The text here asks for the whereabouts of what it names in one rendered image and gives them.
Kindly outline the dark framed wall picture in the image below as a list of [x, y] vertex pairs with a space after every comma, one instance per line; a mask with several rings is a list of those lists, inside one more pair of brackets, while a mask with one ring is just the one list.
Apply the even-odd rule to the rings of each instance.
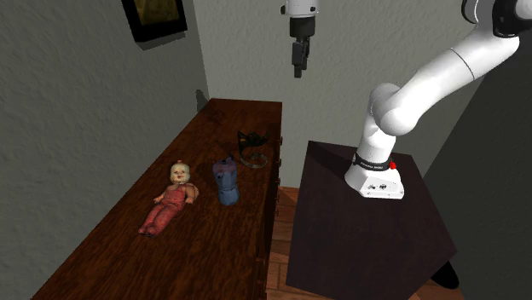
[[121, 0], [132, 36], [138, 43], [188, 29], [182, 0]]

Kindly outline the dark wooden chest of drawers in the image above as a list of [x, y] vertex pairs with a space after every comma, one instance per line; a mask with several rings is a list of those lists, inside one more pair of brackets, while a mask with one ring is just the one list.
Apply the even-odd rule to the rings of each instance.
[[[275, 210], [281, 116], [279, 102], [208, 101], [31, 300], [255, 300]], [[240, 165], [240, 199], [225, 206], [212, 166], [238, 155], [241, 132], [267, 136], [268, 163]], [[142, 236], [176, 161], [188, 164], [199, 197], [161, 234]]]

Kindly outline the dark robot stand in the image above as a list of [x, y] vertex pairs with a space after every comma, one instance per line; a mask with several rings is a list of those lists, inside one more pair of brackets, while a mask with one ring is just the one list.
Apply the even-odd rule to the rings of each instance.
[[286, 283], [335, 300], [408, 300], [457, 252], [411, 156], [393, 153], [402, 199], [368, 199], [344, 180], [355, 148], [310, 141]]

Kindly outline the blue moka pot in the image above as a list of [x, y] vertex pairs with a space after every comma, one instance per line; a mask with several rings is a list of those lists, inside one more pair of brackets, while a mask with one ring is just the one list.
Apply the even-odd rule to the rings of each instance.
[[237, 163], [230, 154], [226, 159], [218, 160], [212, 166], [212, 173], [218, 187], [218, 200], [222, 205], [234, 205], [240, 198], [237, 186]]

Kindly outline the baby doll in red outfit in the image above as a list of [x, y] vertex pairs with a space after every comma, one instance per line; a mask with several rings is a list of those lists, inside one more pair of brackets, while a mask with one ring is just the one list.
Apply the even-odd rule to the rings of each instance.
[[171, 185], [153, 200], [155, 206], [138, 229], [140, 235], [158, 236], [165, 230], [170, 221], [184, 209], [185, 204], [192, 204], [198, 198], [199, 189], [189, 182], [190, 176], [189, 166], [181, 160], [171, 166]]

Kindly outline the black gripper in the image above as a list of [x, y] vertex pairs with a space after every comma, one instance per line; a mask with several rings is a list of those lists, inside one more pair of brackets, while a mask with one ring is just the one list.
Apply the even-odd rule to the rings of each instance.
[[301, 78], [307, 69], [309, 57], [309, 38], [315, 35], [315, 17], [294, 18], [289, 20], [289, 32], [296, 41], [292, 43], [292, 65], [294, 77]]

